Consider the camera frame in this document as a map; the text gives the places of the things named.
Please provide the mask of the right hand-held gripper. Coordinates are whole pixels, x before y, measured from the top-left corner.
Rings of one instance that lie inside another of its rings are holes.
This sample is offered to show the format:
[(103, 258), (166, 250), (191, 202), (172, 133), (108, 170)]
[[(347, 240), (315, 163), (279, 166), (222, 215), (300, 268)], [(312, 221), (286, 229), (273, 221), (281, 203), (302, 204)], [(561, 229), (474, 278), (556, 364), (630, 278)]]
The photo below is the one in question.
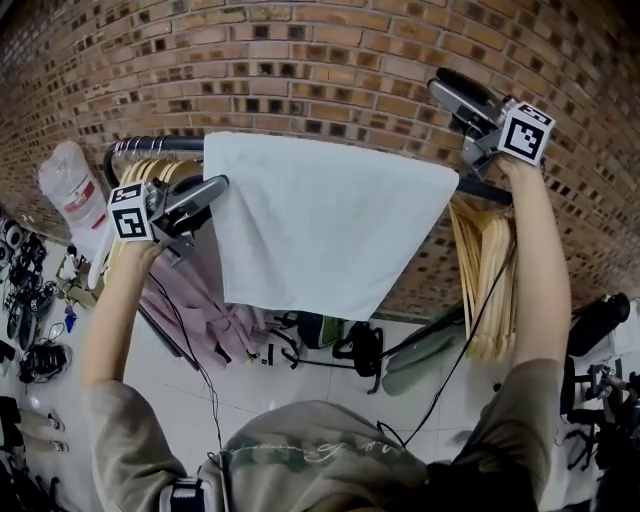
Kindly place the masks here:
[(501, 154), (540, 166), (556, 124), (553, 118), (515, 99), (500, 107), (500, 100), (484, 85), (446, 67), (437, 70), (428, 88), (446, 110), (468, 124), (462, 159), (474, 173), (484, 174)]

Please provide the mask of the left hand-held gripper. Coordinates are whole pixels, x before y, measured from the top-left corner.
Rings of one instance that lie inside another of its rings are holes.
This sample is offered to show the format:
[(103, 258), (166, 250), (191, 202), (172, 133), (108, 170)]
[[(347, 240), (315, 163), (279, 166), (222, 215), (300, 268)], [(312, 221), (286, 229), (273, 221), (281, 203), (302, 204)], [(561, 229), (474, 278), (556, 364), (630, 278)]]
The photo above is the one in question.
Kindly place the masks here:
[(112, 191), (110, 219), (121, 243), (151, 241), (182, 259), (194, 249), (205, 209), (228, 185), (225, 175), (194, 175), (174, 184), (139, 180)]

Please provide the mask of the black clothes rail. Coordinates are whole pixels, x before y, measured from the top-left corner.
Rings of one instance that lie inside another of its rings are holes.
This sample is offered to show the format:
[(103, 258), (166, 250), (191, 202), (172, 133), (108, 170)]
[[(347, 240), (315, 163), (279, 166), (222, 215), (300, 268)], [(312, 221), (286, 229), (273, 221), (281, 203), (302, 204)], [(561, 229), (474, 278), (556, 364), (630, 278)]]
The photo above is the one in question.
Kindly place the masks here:
[[(107, 183), (112, 189), (120, 185), (120, 179), (116, 176), (113, 168), (113, 157), (121, 153), (132, 154), (134, 150), (138, 152), (150, 151), (152, 154), (169, 152), (202, 153), (204, 151), (204, 137), (175, 135), (162, 137), (143, 136), (128, 137), (112, 143), (106, 150), (103, 158), (103, 173)], [(461, 177), (457, 191), (489, 200), (502, 206), (510, 207), (513, 204), (512, 194), (510, 192), (471, 177)], [(194, 370), (198, 370), (195, 359), (192, 358), (189, 353), (185, 352), (178, 343), (166, 333), (160, 324), (145, 309), (143, 304), (138, 306), (138, 311), (165, 347), (175, 357), (184, 358)]]

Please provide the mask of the white towel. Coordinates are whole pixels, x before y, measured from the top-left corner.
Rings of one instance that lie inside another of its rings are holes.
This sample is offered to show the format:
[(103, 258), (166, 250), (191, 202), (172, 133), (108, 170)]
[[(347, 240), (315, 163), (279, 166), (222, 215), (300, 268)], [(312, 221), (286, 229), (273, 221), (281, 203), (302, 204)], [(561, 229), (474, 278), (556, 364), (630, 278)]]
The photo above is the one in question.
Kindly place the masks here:
[(457, 189), (451, 168), (309, 139), (217, 132), (204, 174), (224, 298), (364, 321), (380, 306)]

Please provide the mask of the person's right forearm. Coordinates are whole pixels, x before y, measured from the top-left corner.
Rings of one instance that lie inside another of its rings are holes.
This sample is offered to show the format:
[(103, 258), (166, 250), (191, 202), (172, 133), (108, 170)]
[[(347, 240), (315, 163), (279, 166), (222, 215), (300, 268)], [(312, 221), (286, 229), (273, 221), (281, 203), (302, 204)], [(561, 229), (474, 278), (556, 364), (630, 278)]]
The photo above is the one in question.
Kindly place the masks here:
[(512, 364), (564, 363), (571, 325), (569, 272), (541, 171), (510, 156), (497, 162), (513, 199), (517, 237), (517, 312)]

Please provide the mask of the person's left forearm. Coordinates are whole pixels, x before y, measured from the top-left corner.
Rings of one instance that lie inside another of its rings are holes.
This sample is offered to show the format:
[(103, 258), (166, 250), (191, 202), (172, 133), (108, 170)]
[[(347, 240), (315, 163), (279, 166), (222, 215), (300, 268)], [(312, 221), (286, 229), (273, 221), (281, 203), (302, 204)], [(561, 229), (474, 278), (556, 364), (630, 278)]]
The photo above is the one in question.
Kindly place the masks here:
[(83, 344), (86, 388), (124, 378), (136, 311), (152, 264), (162, 252), (153, 242), (129, 242), (111, 269), (93, 309)]

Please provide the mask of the wooden hangers holding clothes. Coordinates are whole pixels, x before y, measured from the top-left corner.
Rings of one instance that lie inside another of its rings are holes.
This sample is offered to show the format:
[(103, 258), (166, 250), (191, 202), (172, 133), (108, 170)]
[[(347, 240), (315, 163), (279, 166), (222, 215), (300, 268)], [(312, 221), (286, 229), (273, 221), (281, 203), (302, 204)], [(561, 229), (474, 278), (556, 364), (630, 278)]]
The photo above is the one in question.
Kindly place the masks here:
[[(130, 165), (122, 176), (122, 182), (118, 187), (126, 186), (139, 180), (160, 180), (174, 184), (189, 176), (202, 175), (202, 171), (203, 162), (200, 160), (146, 159)], [(206, 221), (210, 217), (208, 207), (205, 209), (204, 214)]]

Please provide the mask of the white garment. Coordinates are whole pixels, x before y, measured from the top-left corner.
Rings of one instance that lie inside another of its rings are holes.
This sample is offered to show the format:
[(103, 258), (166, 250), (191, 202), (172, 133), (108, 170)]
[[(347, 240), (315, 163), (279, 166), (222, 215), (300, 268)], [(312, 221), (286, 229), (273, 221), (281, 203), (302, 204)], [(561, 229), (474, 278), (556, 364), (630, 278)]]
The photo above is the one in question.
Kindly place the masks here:
[(120, 249), (121, 242), (117, 230), (113, 221), (110, 220), (105, 227), (91, 263), (87, 281), (90, 290), (94, 290), (98, 286), (100, 279), (108, 271), (111, 263), (118, 258)]

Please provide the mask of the white water dispenser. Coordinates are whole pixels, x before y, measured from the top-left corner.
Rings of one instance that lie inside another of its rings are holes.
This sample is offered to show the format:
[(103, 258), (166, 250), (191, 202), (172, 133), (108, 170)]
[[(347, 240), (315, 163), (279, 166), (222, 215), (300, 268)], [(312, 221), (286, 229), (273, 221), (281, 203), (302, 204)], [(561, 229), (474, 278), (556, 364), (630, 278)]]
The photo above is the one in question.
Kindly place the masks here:
[(72, 235), (72, 243), (78, 253), (89, 262), (93, 262), (96, 258), (104, 259), (112, 242), (113, 233), (108, 226), (104, 226), (101, 230), (81, 230)]

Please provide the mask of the pink garment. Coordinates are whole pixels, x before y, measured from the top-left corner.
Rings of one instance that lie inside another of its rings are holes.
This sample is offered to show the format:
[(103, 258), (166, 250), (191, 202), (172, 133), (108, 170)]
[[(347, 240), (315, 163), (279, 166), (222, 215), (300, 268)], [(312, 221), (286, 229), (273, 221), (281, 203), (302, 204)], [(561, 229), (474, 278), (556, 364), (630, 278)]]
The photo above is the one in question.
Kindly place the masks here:
[(205, 369), (250, 361), (249, 338), (258, 308), (224, 300), (214, 235), (199, 232), (194, 251), (178, 264), (170, 251), (161, 253), (151, 267), (141, 304)]

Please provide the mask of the white plastic bag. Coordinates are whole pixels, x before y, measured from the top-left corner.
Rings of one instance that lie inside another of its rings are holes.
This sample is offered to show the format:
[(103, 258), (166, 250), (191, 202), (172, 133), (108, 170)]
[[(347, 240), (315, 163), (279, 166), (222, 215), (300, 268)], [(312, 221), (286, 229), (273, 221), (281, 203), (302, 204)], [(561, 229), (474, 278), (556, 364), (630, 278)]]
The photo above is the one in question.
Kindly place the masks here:
[(81, 147), (73, 141), (58, 144), (38, 171), (39, 187), (66, 221), (72, 235), (101, 230), (106, 201)]

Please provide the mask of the cardboard box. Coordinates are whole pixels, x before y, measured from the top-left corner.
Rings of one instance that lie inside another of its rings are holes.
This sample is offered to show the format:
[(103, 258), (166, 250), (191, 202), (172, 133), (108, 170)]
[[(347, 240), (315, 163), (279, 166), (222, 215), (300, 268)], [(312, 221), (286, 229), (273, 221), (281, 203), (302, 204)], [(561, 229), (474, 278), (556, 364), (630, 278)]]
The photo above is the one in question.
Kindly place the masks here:
[(89, 287), (90, 263), (73, 245), (66, 247), (63, 259), (56, 271), (55, 281), (60, 298), (69, 304), (80, 304), (85, 308), (95, 306), (98, 296)]

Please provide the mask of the bunch of bare wooden hangers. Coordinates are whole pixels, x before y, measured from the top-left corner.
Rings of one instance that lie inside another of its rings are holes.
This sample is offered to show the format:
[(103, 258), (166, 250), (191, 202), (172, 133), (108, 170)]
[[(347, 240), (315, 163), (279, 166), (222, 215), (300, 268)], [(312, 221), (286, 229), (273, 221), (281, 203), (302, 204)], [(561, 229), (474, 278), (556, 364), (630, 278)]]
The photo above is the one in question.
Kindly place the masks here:
[(515, 341), (516, 234), (513, 219), (483, 212), (459, 197), (448, 205), (454, 235), (467, 355), (502, 360)]

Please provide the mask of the green and black backpack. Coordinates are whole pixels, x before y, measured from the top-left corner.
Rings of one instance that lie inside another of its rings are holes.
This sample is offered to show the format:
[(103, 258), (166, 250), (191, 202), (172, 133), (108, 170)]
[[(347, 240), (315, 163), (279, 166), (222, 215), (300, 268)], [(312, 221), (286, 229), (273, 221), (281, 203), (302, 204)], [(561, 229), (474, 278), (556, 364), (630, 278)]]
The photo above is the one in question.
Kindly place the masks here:
[(315, 313), (298, 312), (295, 320), (301, 342), (312, 350), (319, 350), (341, 341), (345, 321)]

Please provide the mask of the pile of black electronic gear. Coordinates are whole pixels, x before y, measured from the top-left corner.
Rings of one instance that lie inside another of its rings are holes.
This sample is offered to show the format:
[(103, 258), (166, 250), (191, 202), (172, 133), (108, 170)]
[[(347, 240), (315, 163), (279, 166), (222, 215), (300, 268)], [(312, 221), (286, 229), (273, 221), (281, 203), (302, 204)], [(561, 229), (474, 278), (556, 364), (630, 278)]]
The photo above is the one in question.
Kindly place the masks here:
[(64, 373), (71, 363), (67, 346), (59, 341), (66, 330), (63, 322), (42, 332), (58, 286), (43, 276), (47, 250), (43, 240), (29, 233), (17, 247), (8, 267), (8, 290), (3, 297), (7, 314), (6, 335), (11, 349), (19, 350), (19, 380), (25, 384), (44, 384)]

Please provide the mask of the olive green cloth bag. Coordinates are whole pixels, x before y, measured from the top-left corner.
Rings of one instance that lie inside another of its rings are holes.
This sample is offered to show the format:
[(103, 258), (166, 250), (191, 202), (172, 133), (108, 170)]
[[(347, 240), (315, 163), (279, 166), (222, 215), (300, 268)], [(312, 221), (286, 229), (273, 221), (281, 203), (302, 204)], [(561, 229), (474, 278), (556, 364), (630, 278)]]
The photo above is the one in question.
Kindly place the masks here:
[(447, 313), (409, 335), (389, 351), (381, 385), (389, 396), (400, 396), (437, 369), (448, 354), (466, 342), (461, 309)]

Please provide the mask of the black office chair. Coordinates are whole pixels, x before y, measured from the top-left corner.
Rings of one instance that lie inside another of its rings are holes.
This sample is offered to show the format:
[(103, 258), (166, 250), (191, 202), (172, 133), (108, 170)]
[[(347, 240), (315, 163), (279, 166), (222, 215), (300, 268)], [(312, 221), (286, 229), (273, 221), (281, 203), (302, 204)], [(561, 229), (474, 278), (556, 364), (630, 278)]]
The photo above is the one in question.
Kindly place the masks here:
[(560, 414), (574, 427), (566, 438), (584, 443), (568, 470), (584, 471), (592, 461), (606, 470), (625, 456), (640, 457), (640, 374), (622, 379), (614, 368), (596, 364), (580, 375), (567, 357)]
[(585, 356), (603, 338), (624, 323), (630, 311), (630, 300), (624, 293), (594, 301), (581, 308), (569, 331), (567, 354), (572, 357)]

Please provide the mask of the person's grey t-shirt torso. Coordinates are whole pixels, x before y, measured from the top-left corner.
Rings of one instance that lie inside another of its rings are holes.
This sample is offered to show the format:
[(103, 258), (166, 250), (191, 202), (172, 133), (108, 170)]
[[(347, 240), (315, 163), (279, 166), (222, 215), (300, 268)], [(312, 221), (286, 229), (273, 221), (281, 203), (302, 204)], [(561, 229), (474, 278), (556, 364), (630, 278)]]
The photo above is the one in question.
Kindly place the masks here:
[[(460, 453), (476, 467), (473, 512), (538, 512), (550, 474), (563, 370), (514, 367)], [(427, 466), (354, 412), (291, 403), (240, 429), (188, 475), (144, 397), (118, 382), (89, 387), (84, 406), (94, 475), (108, 512), (431, 512)]]

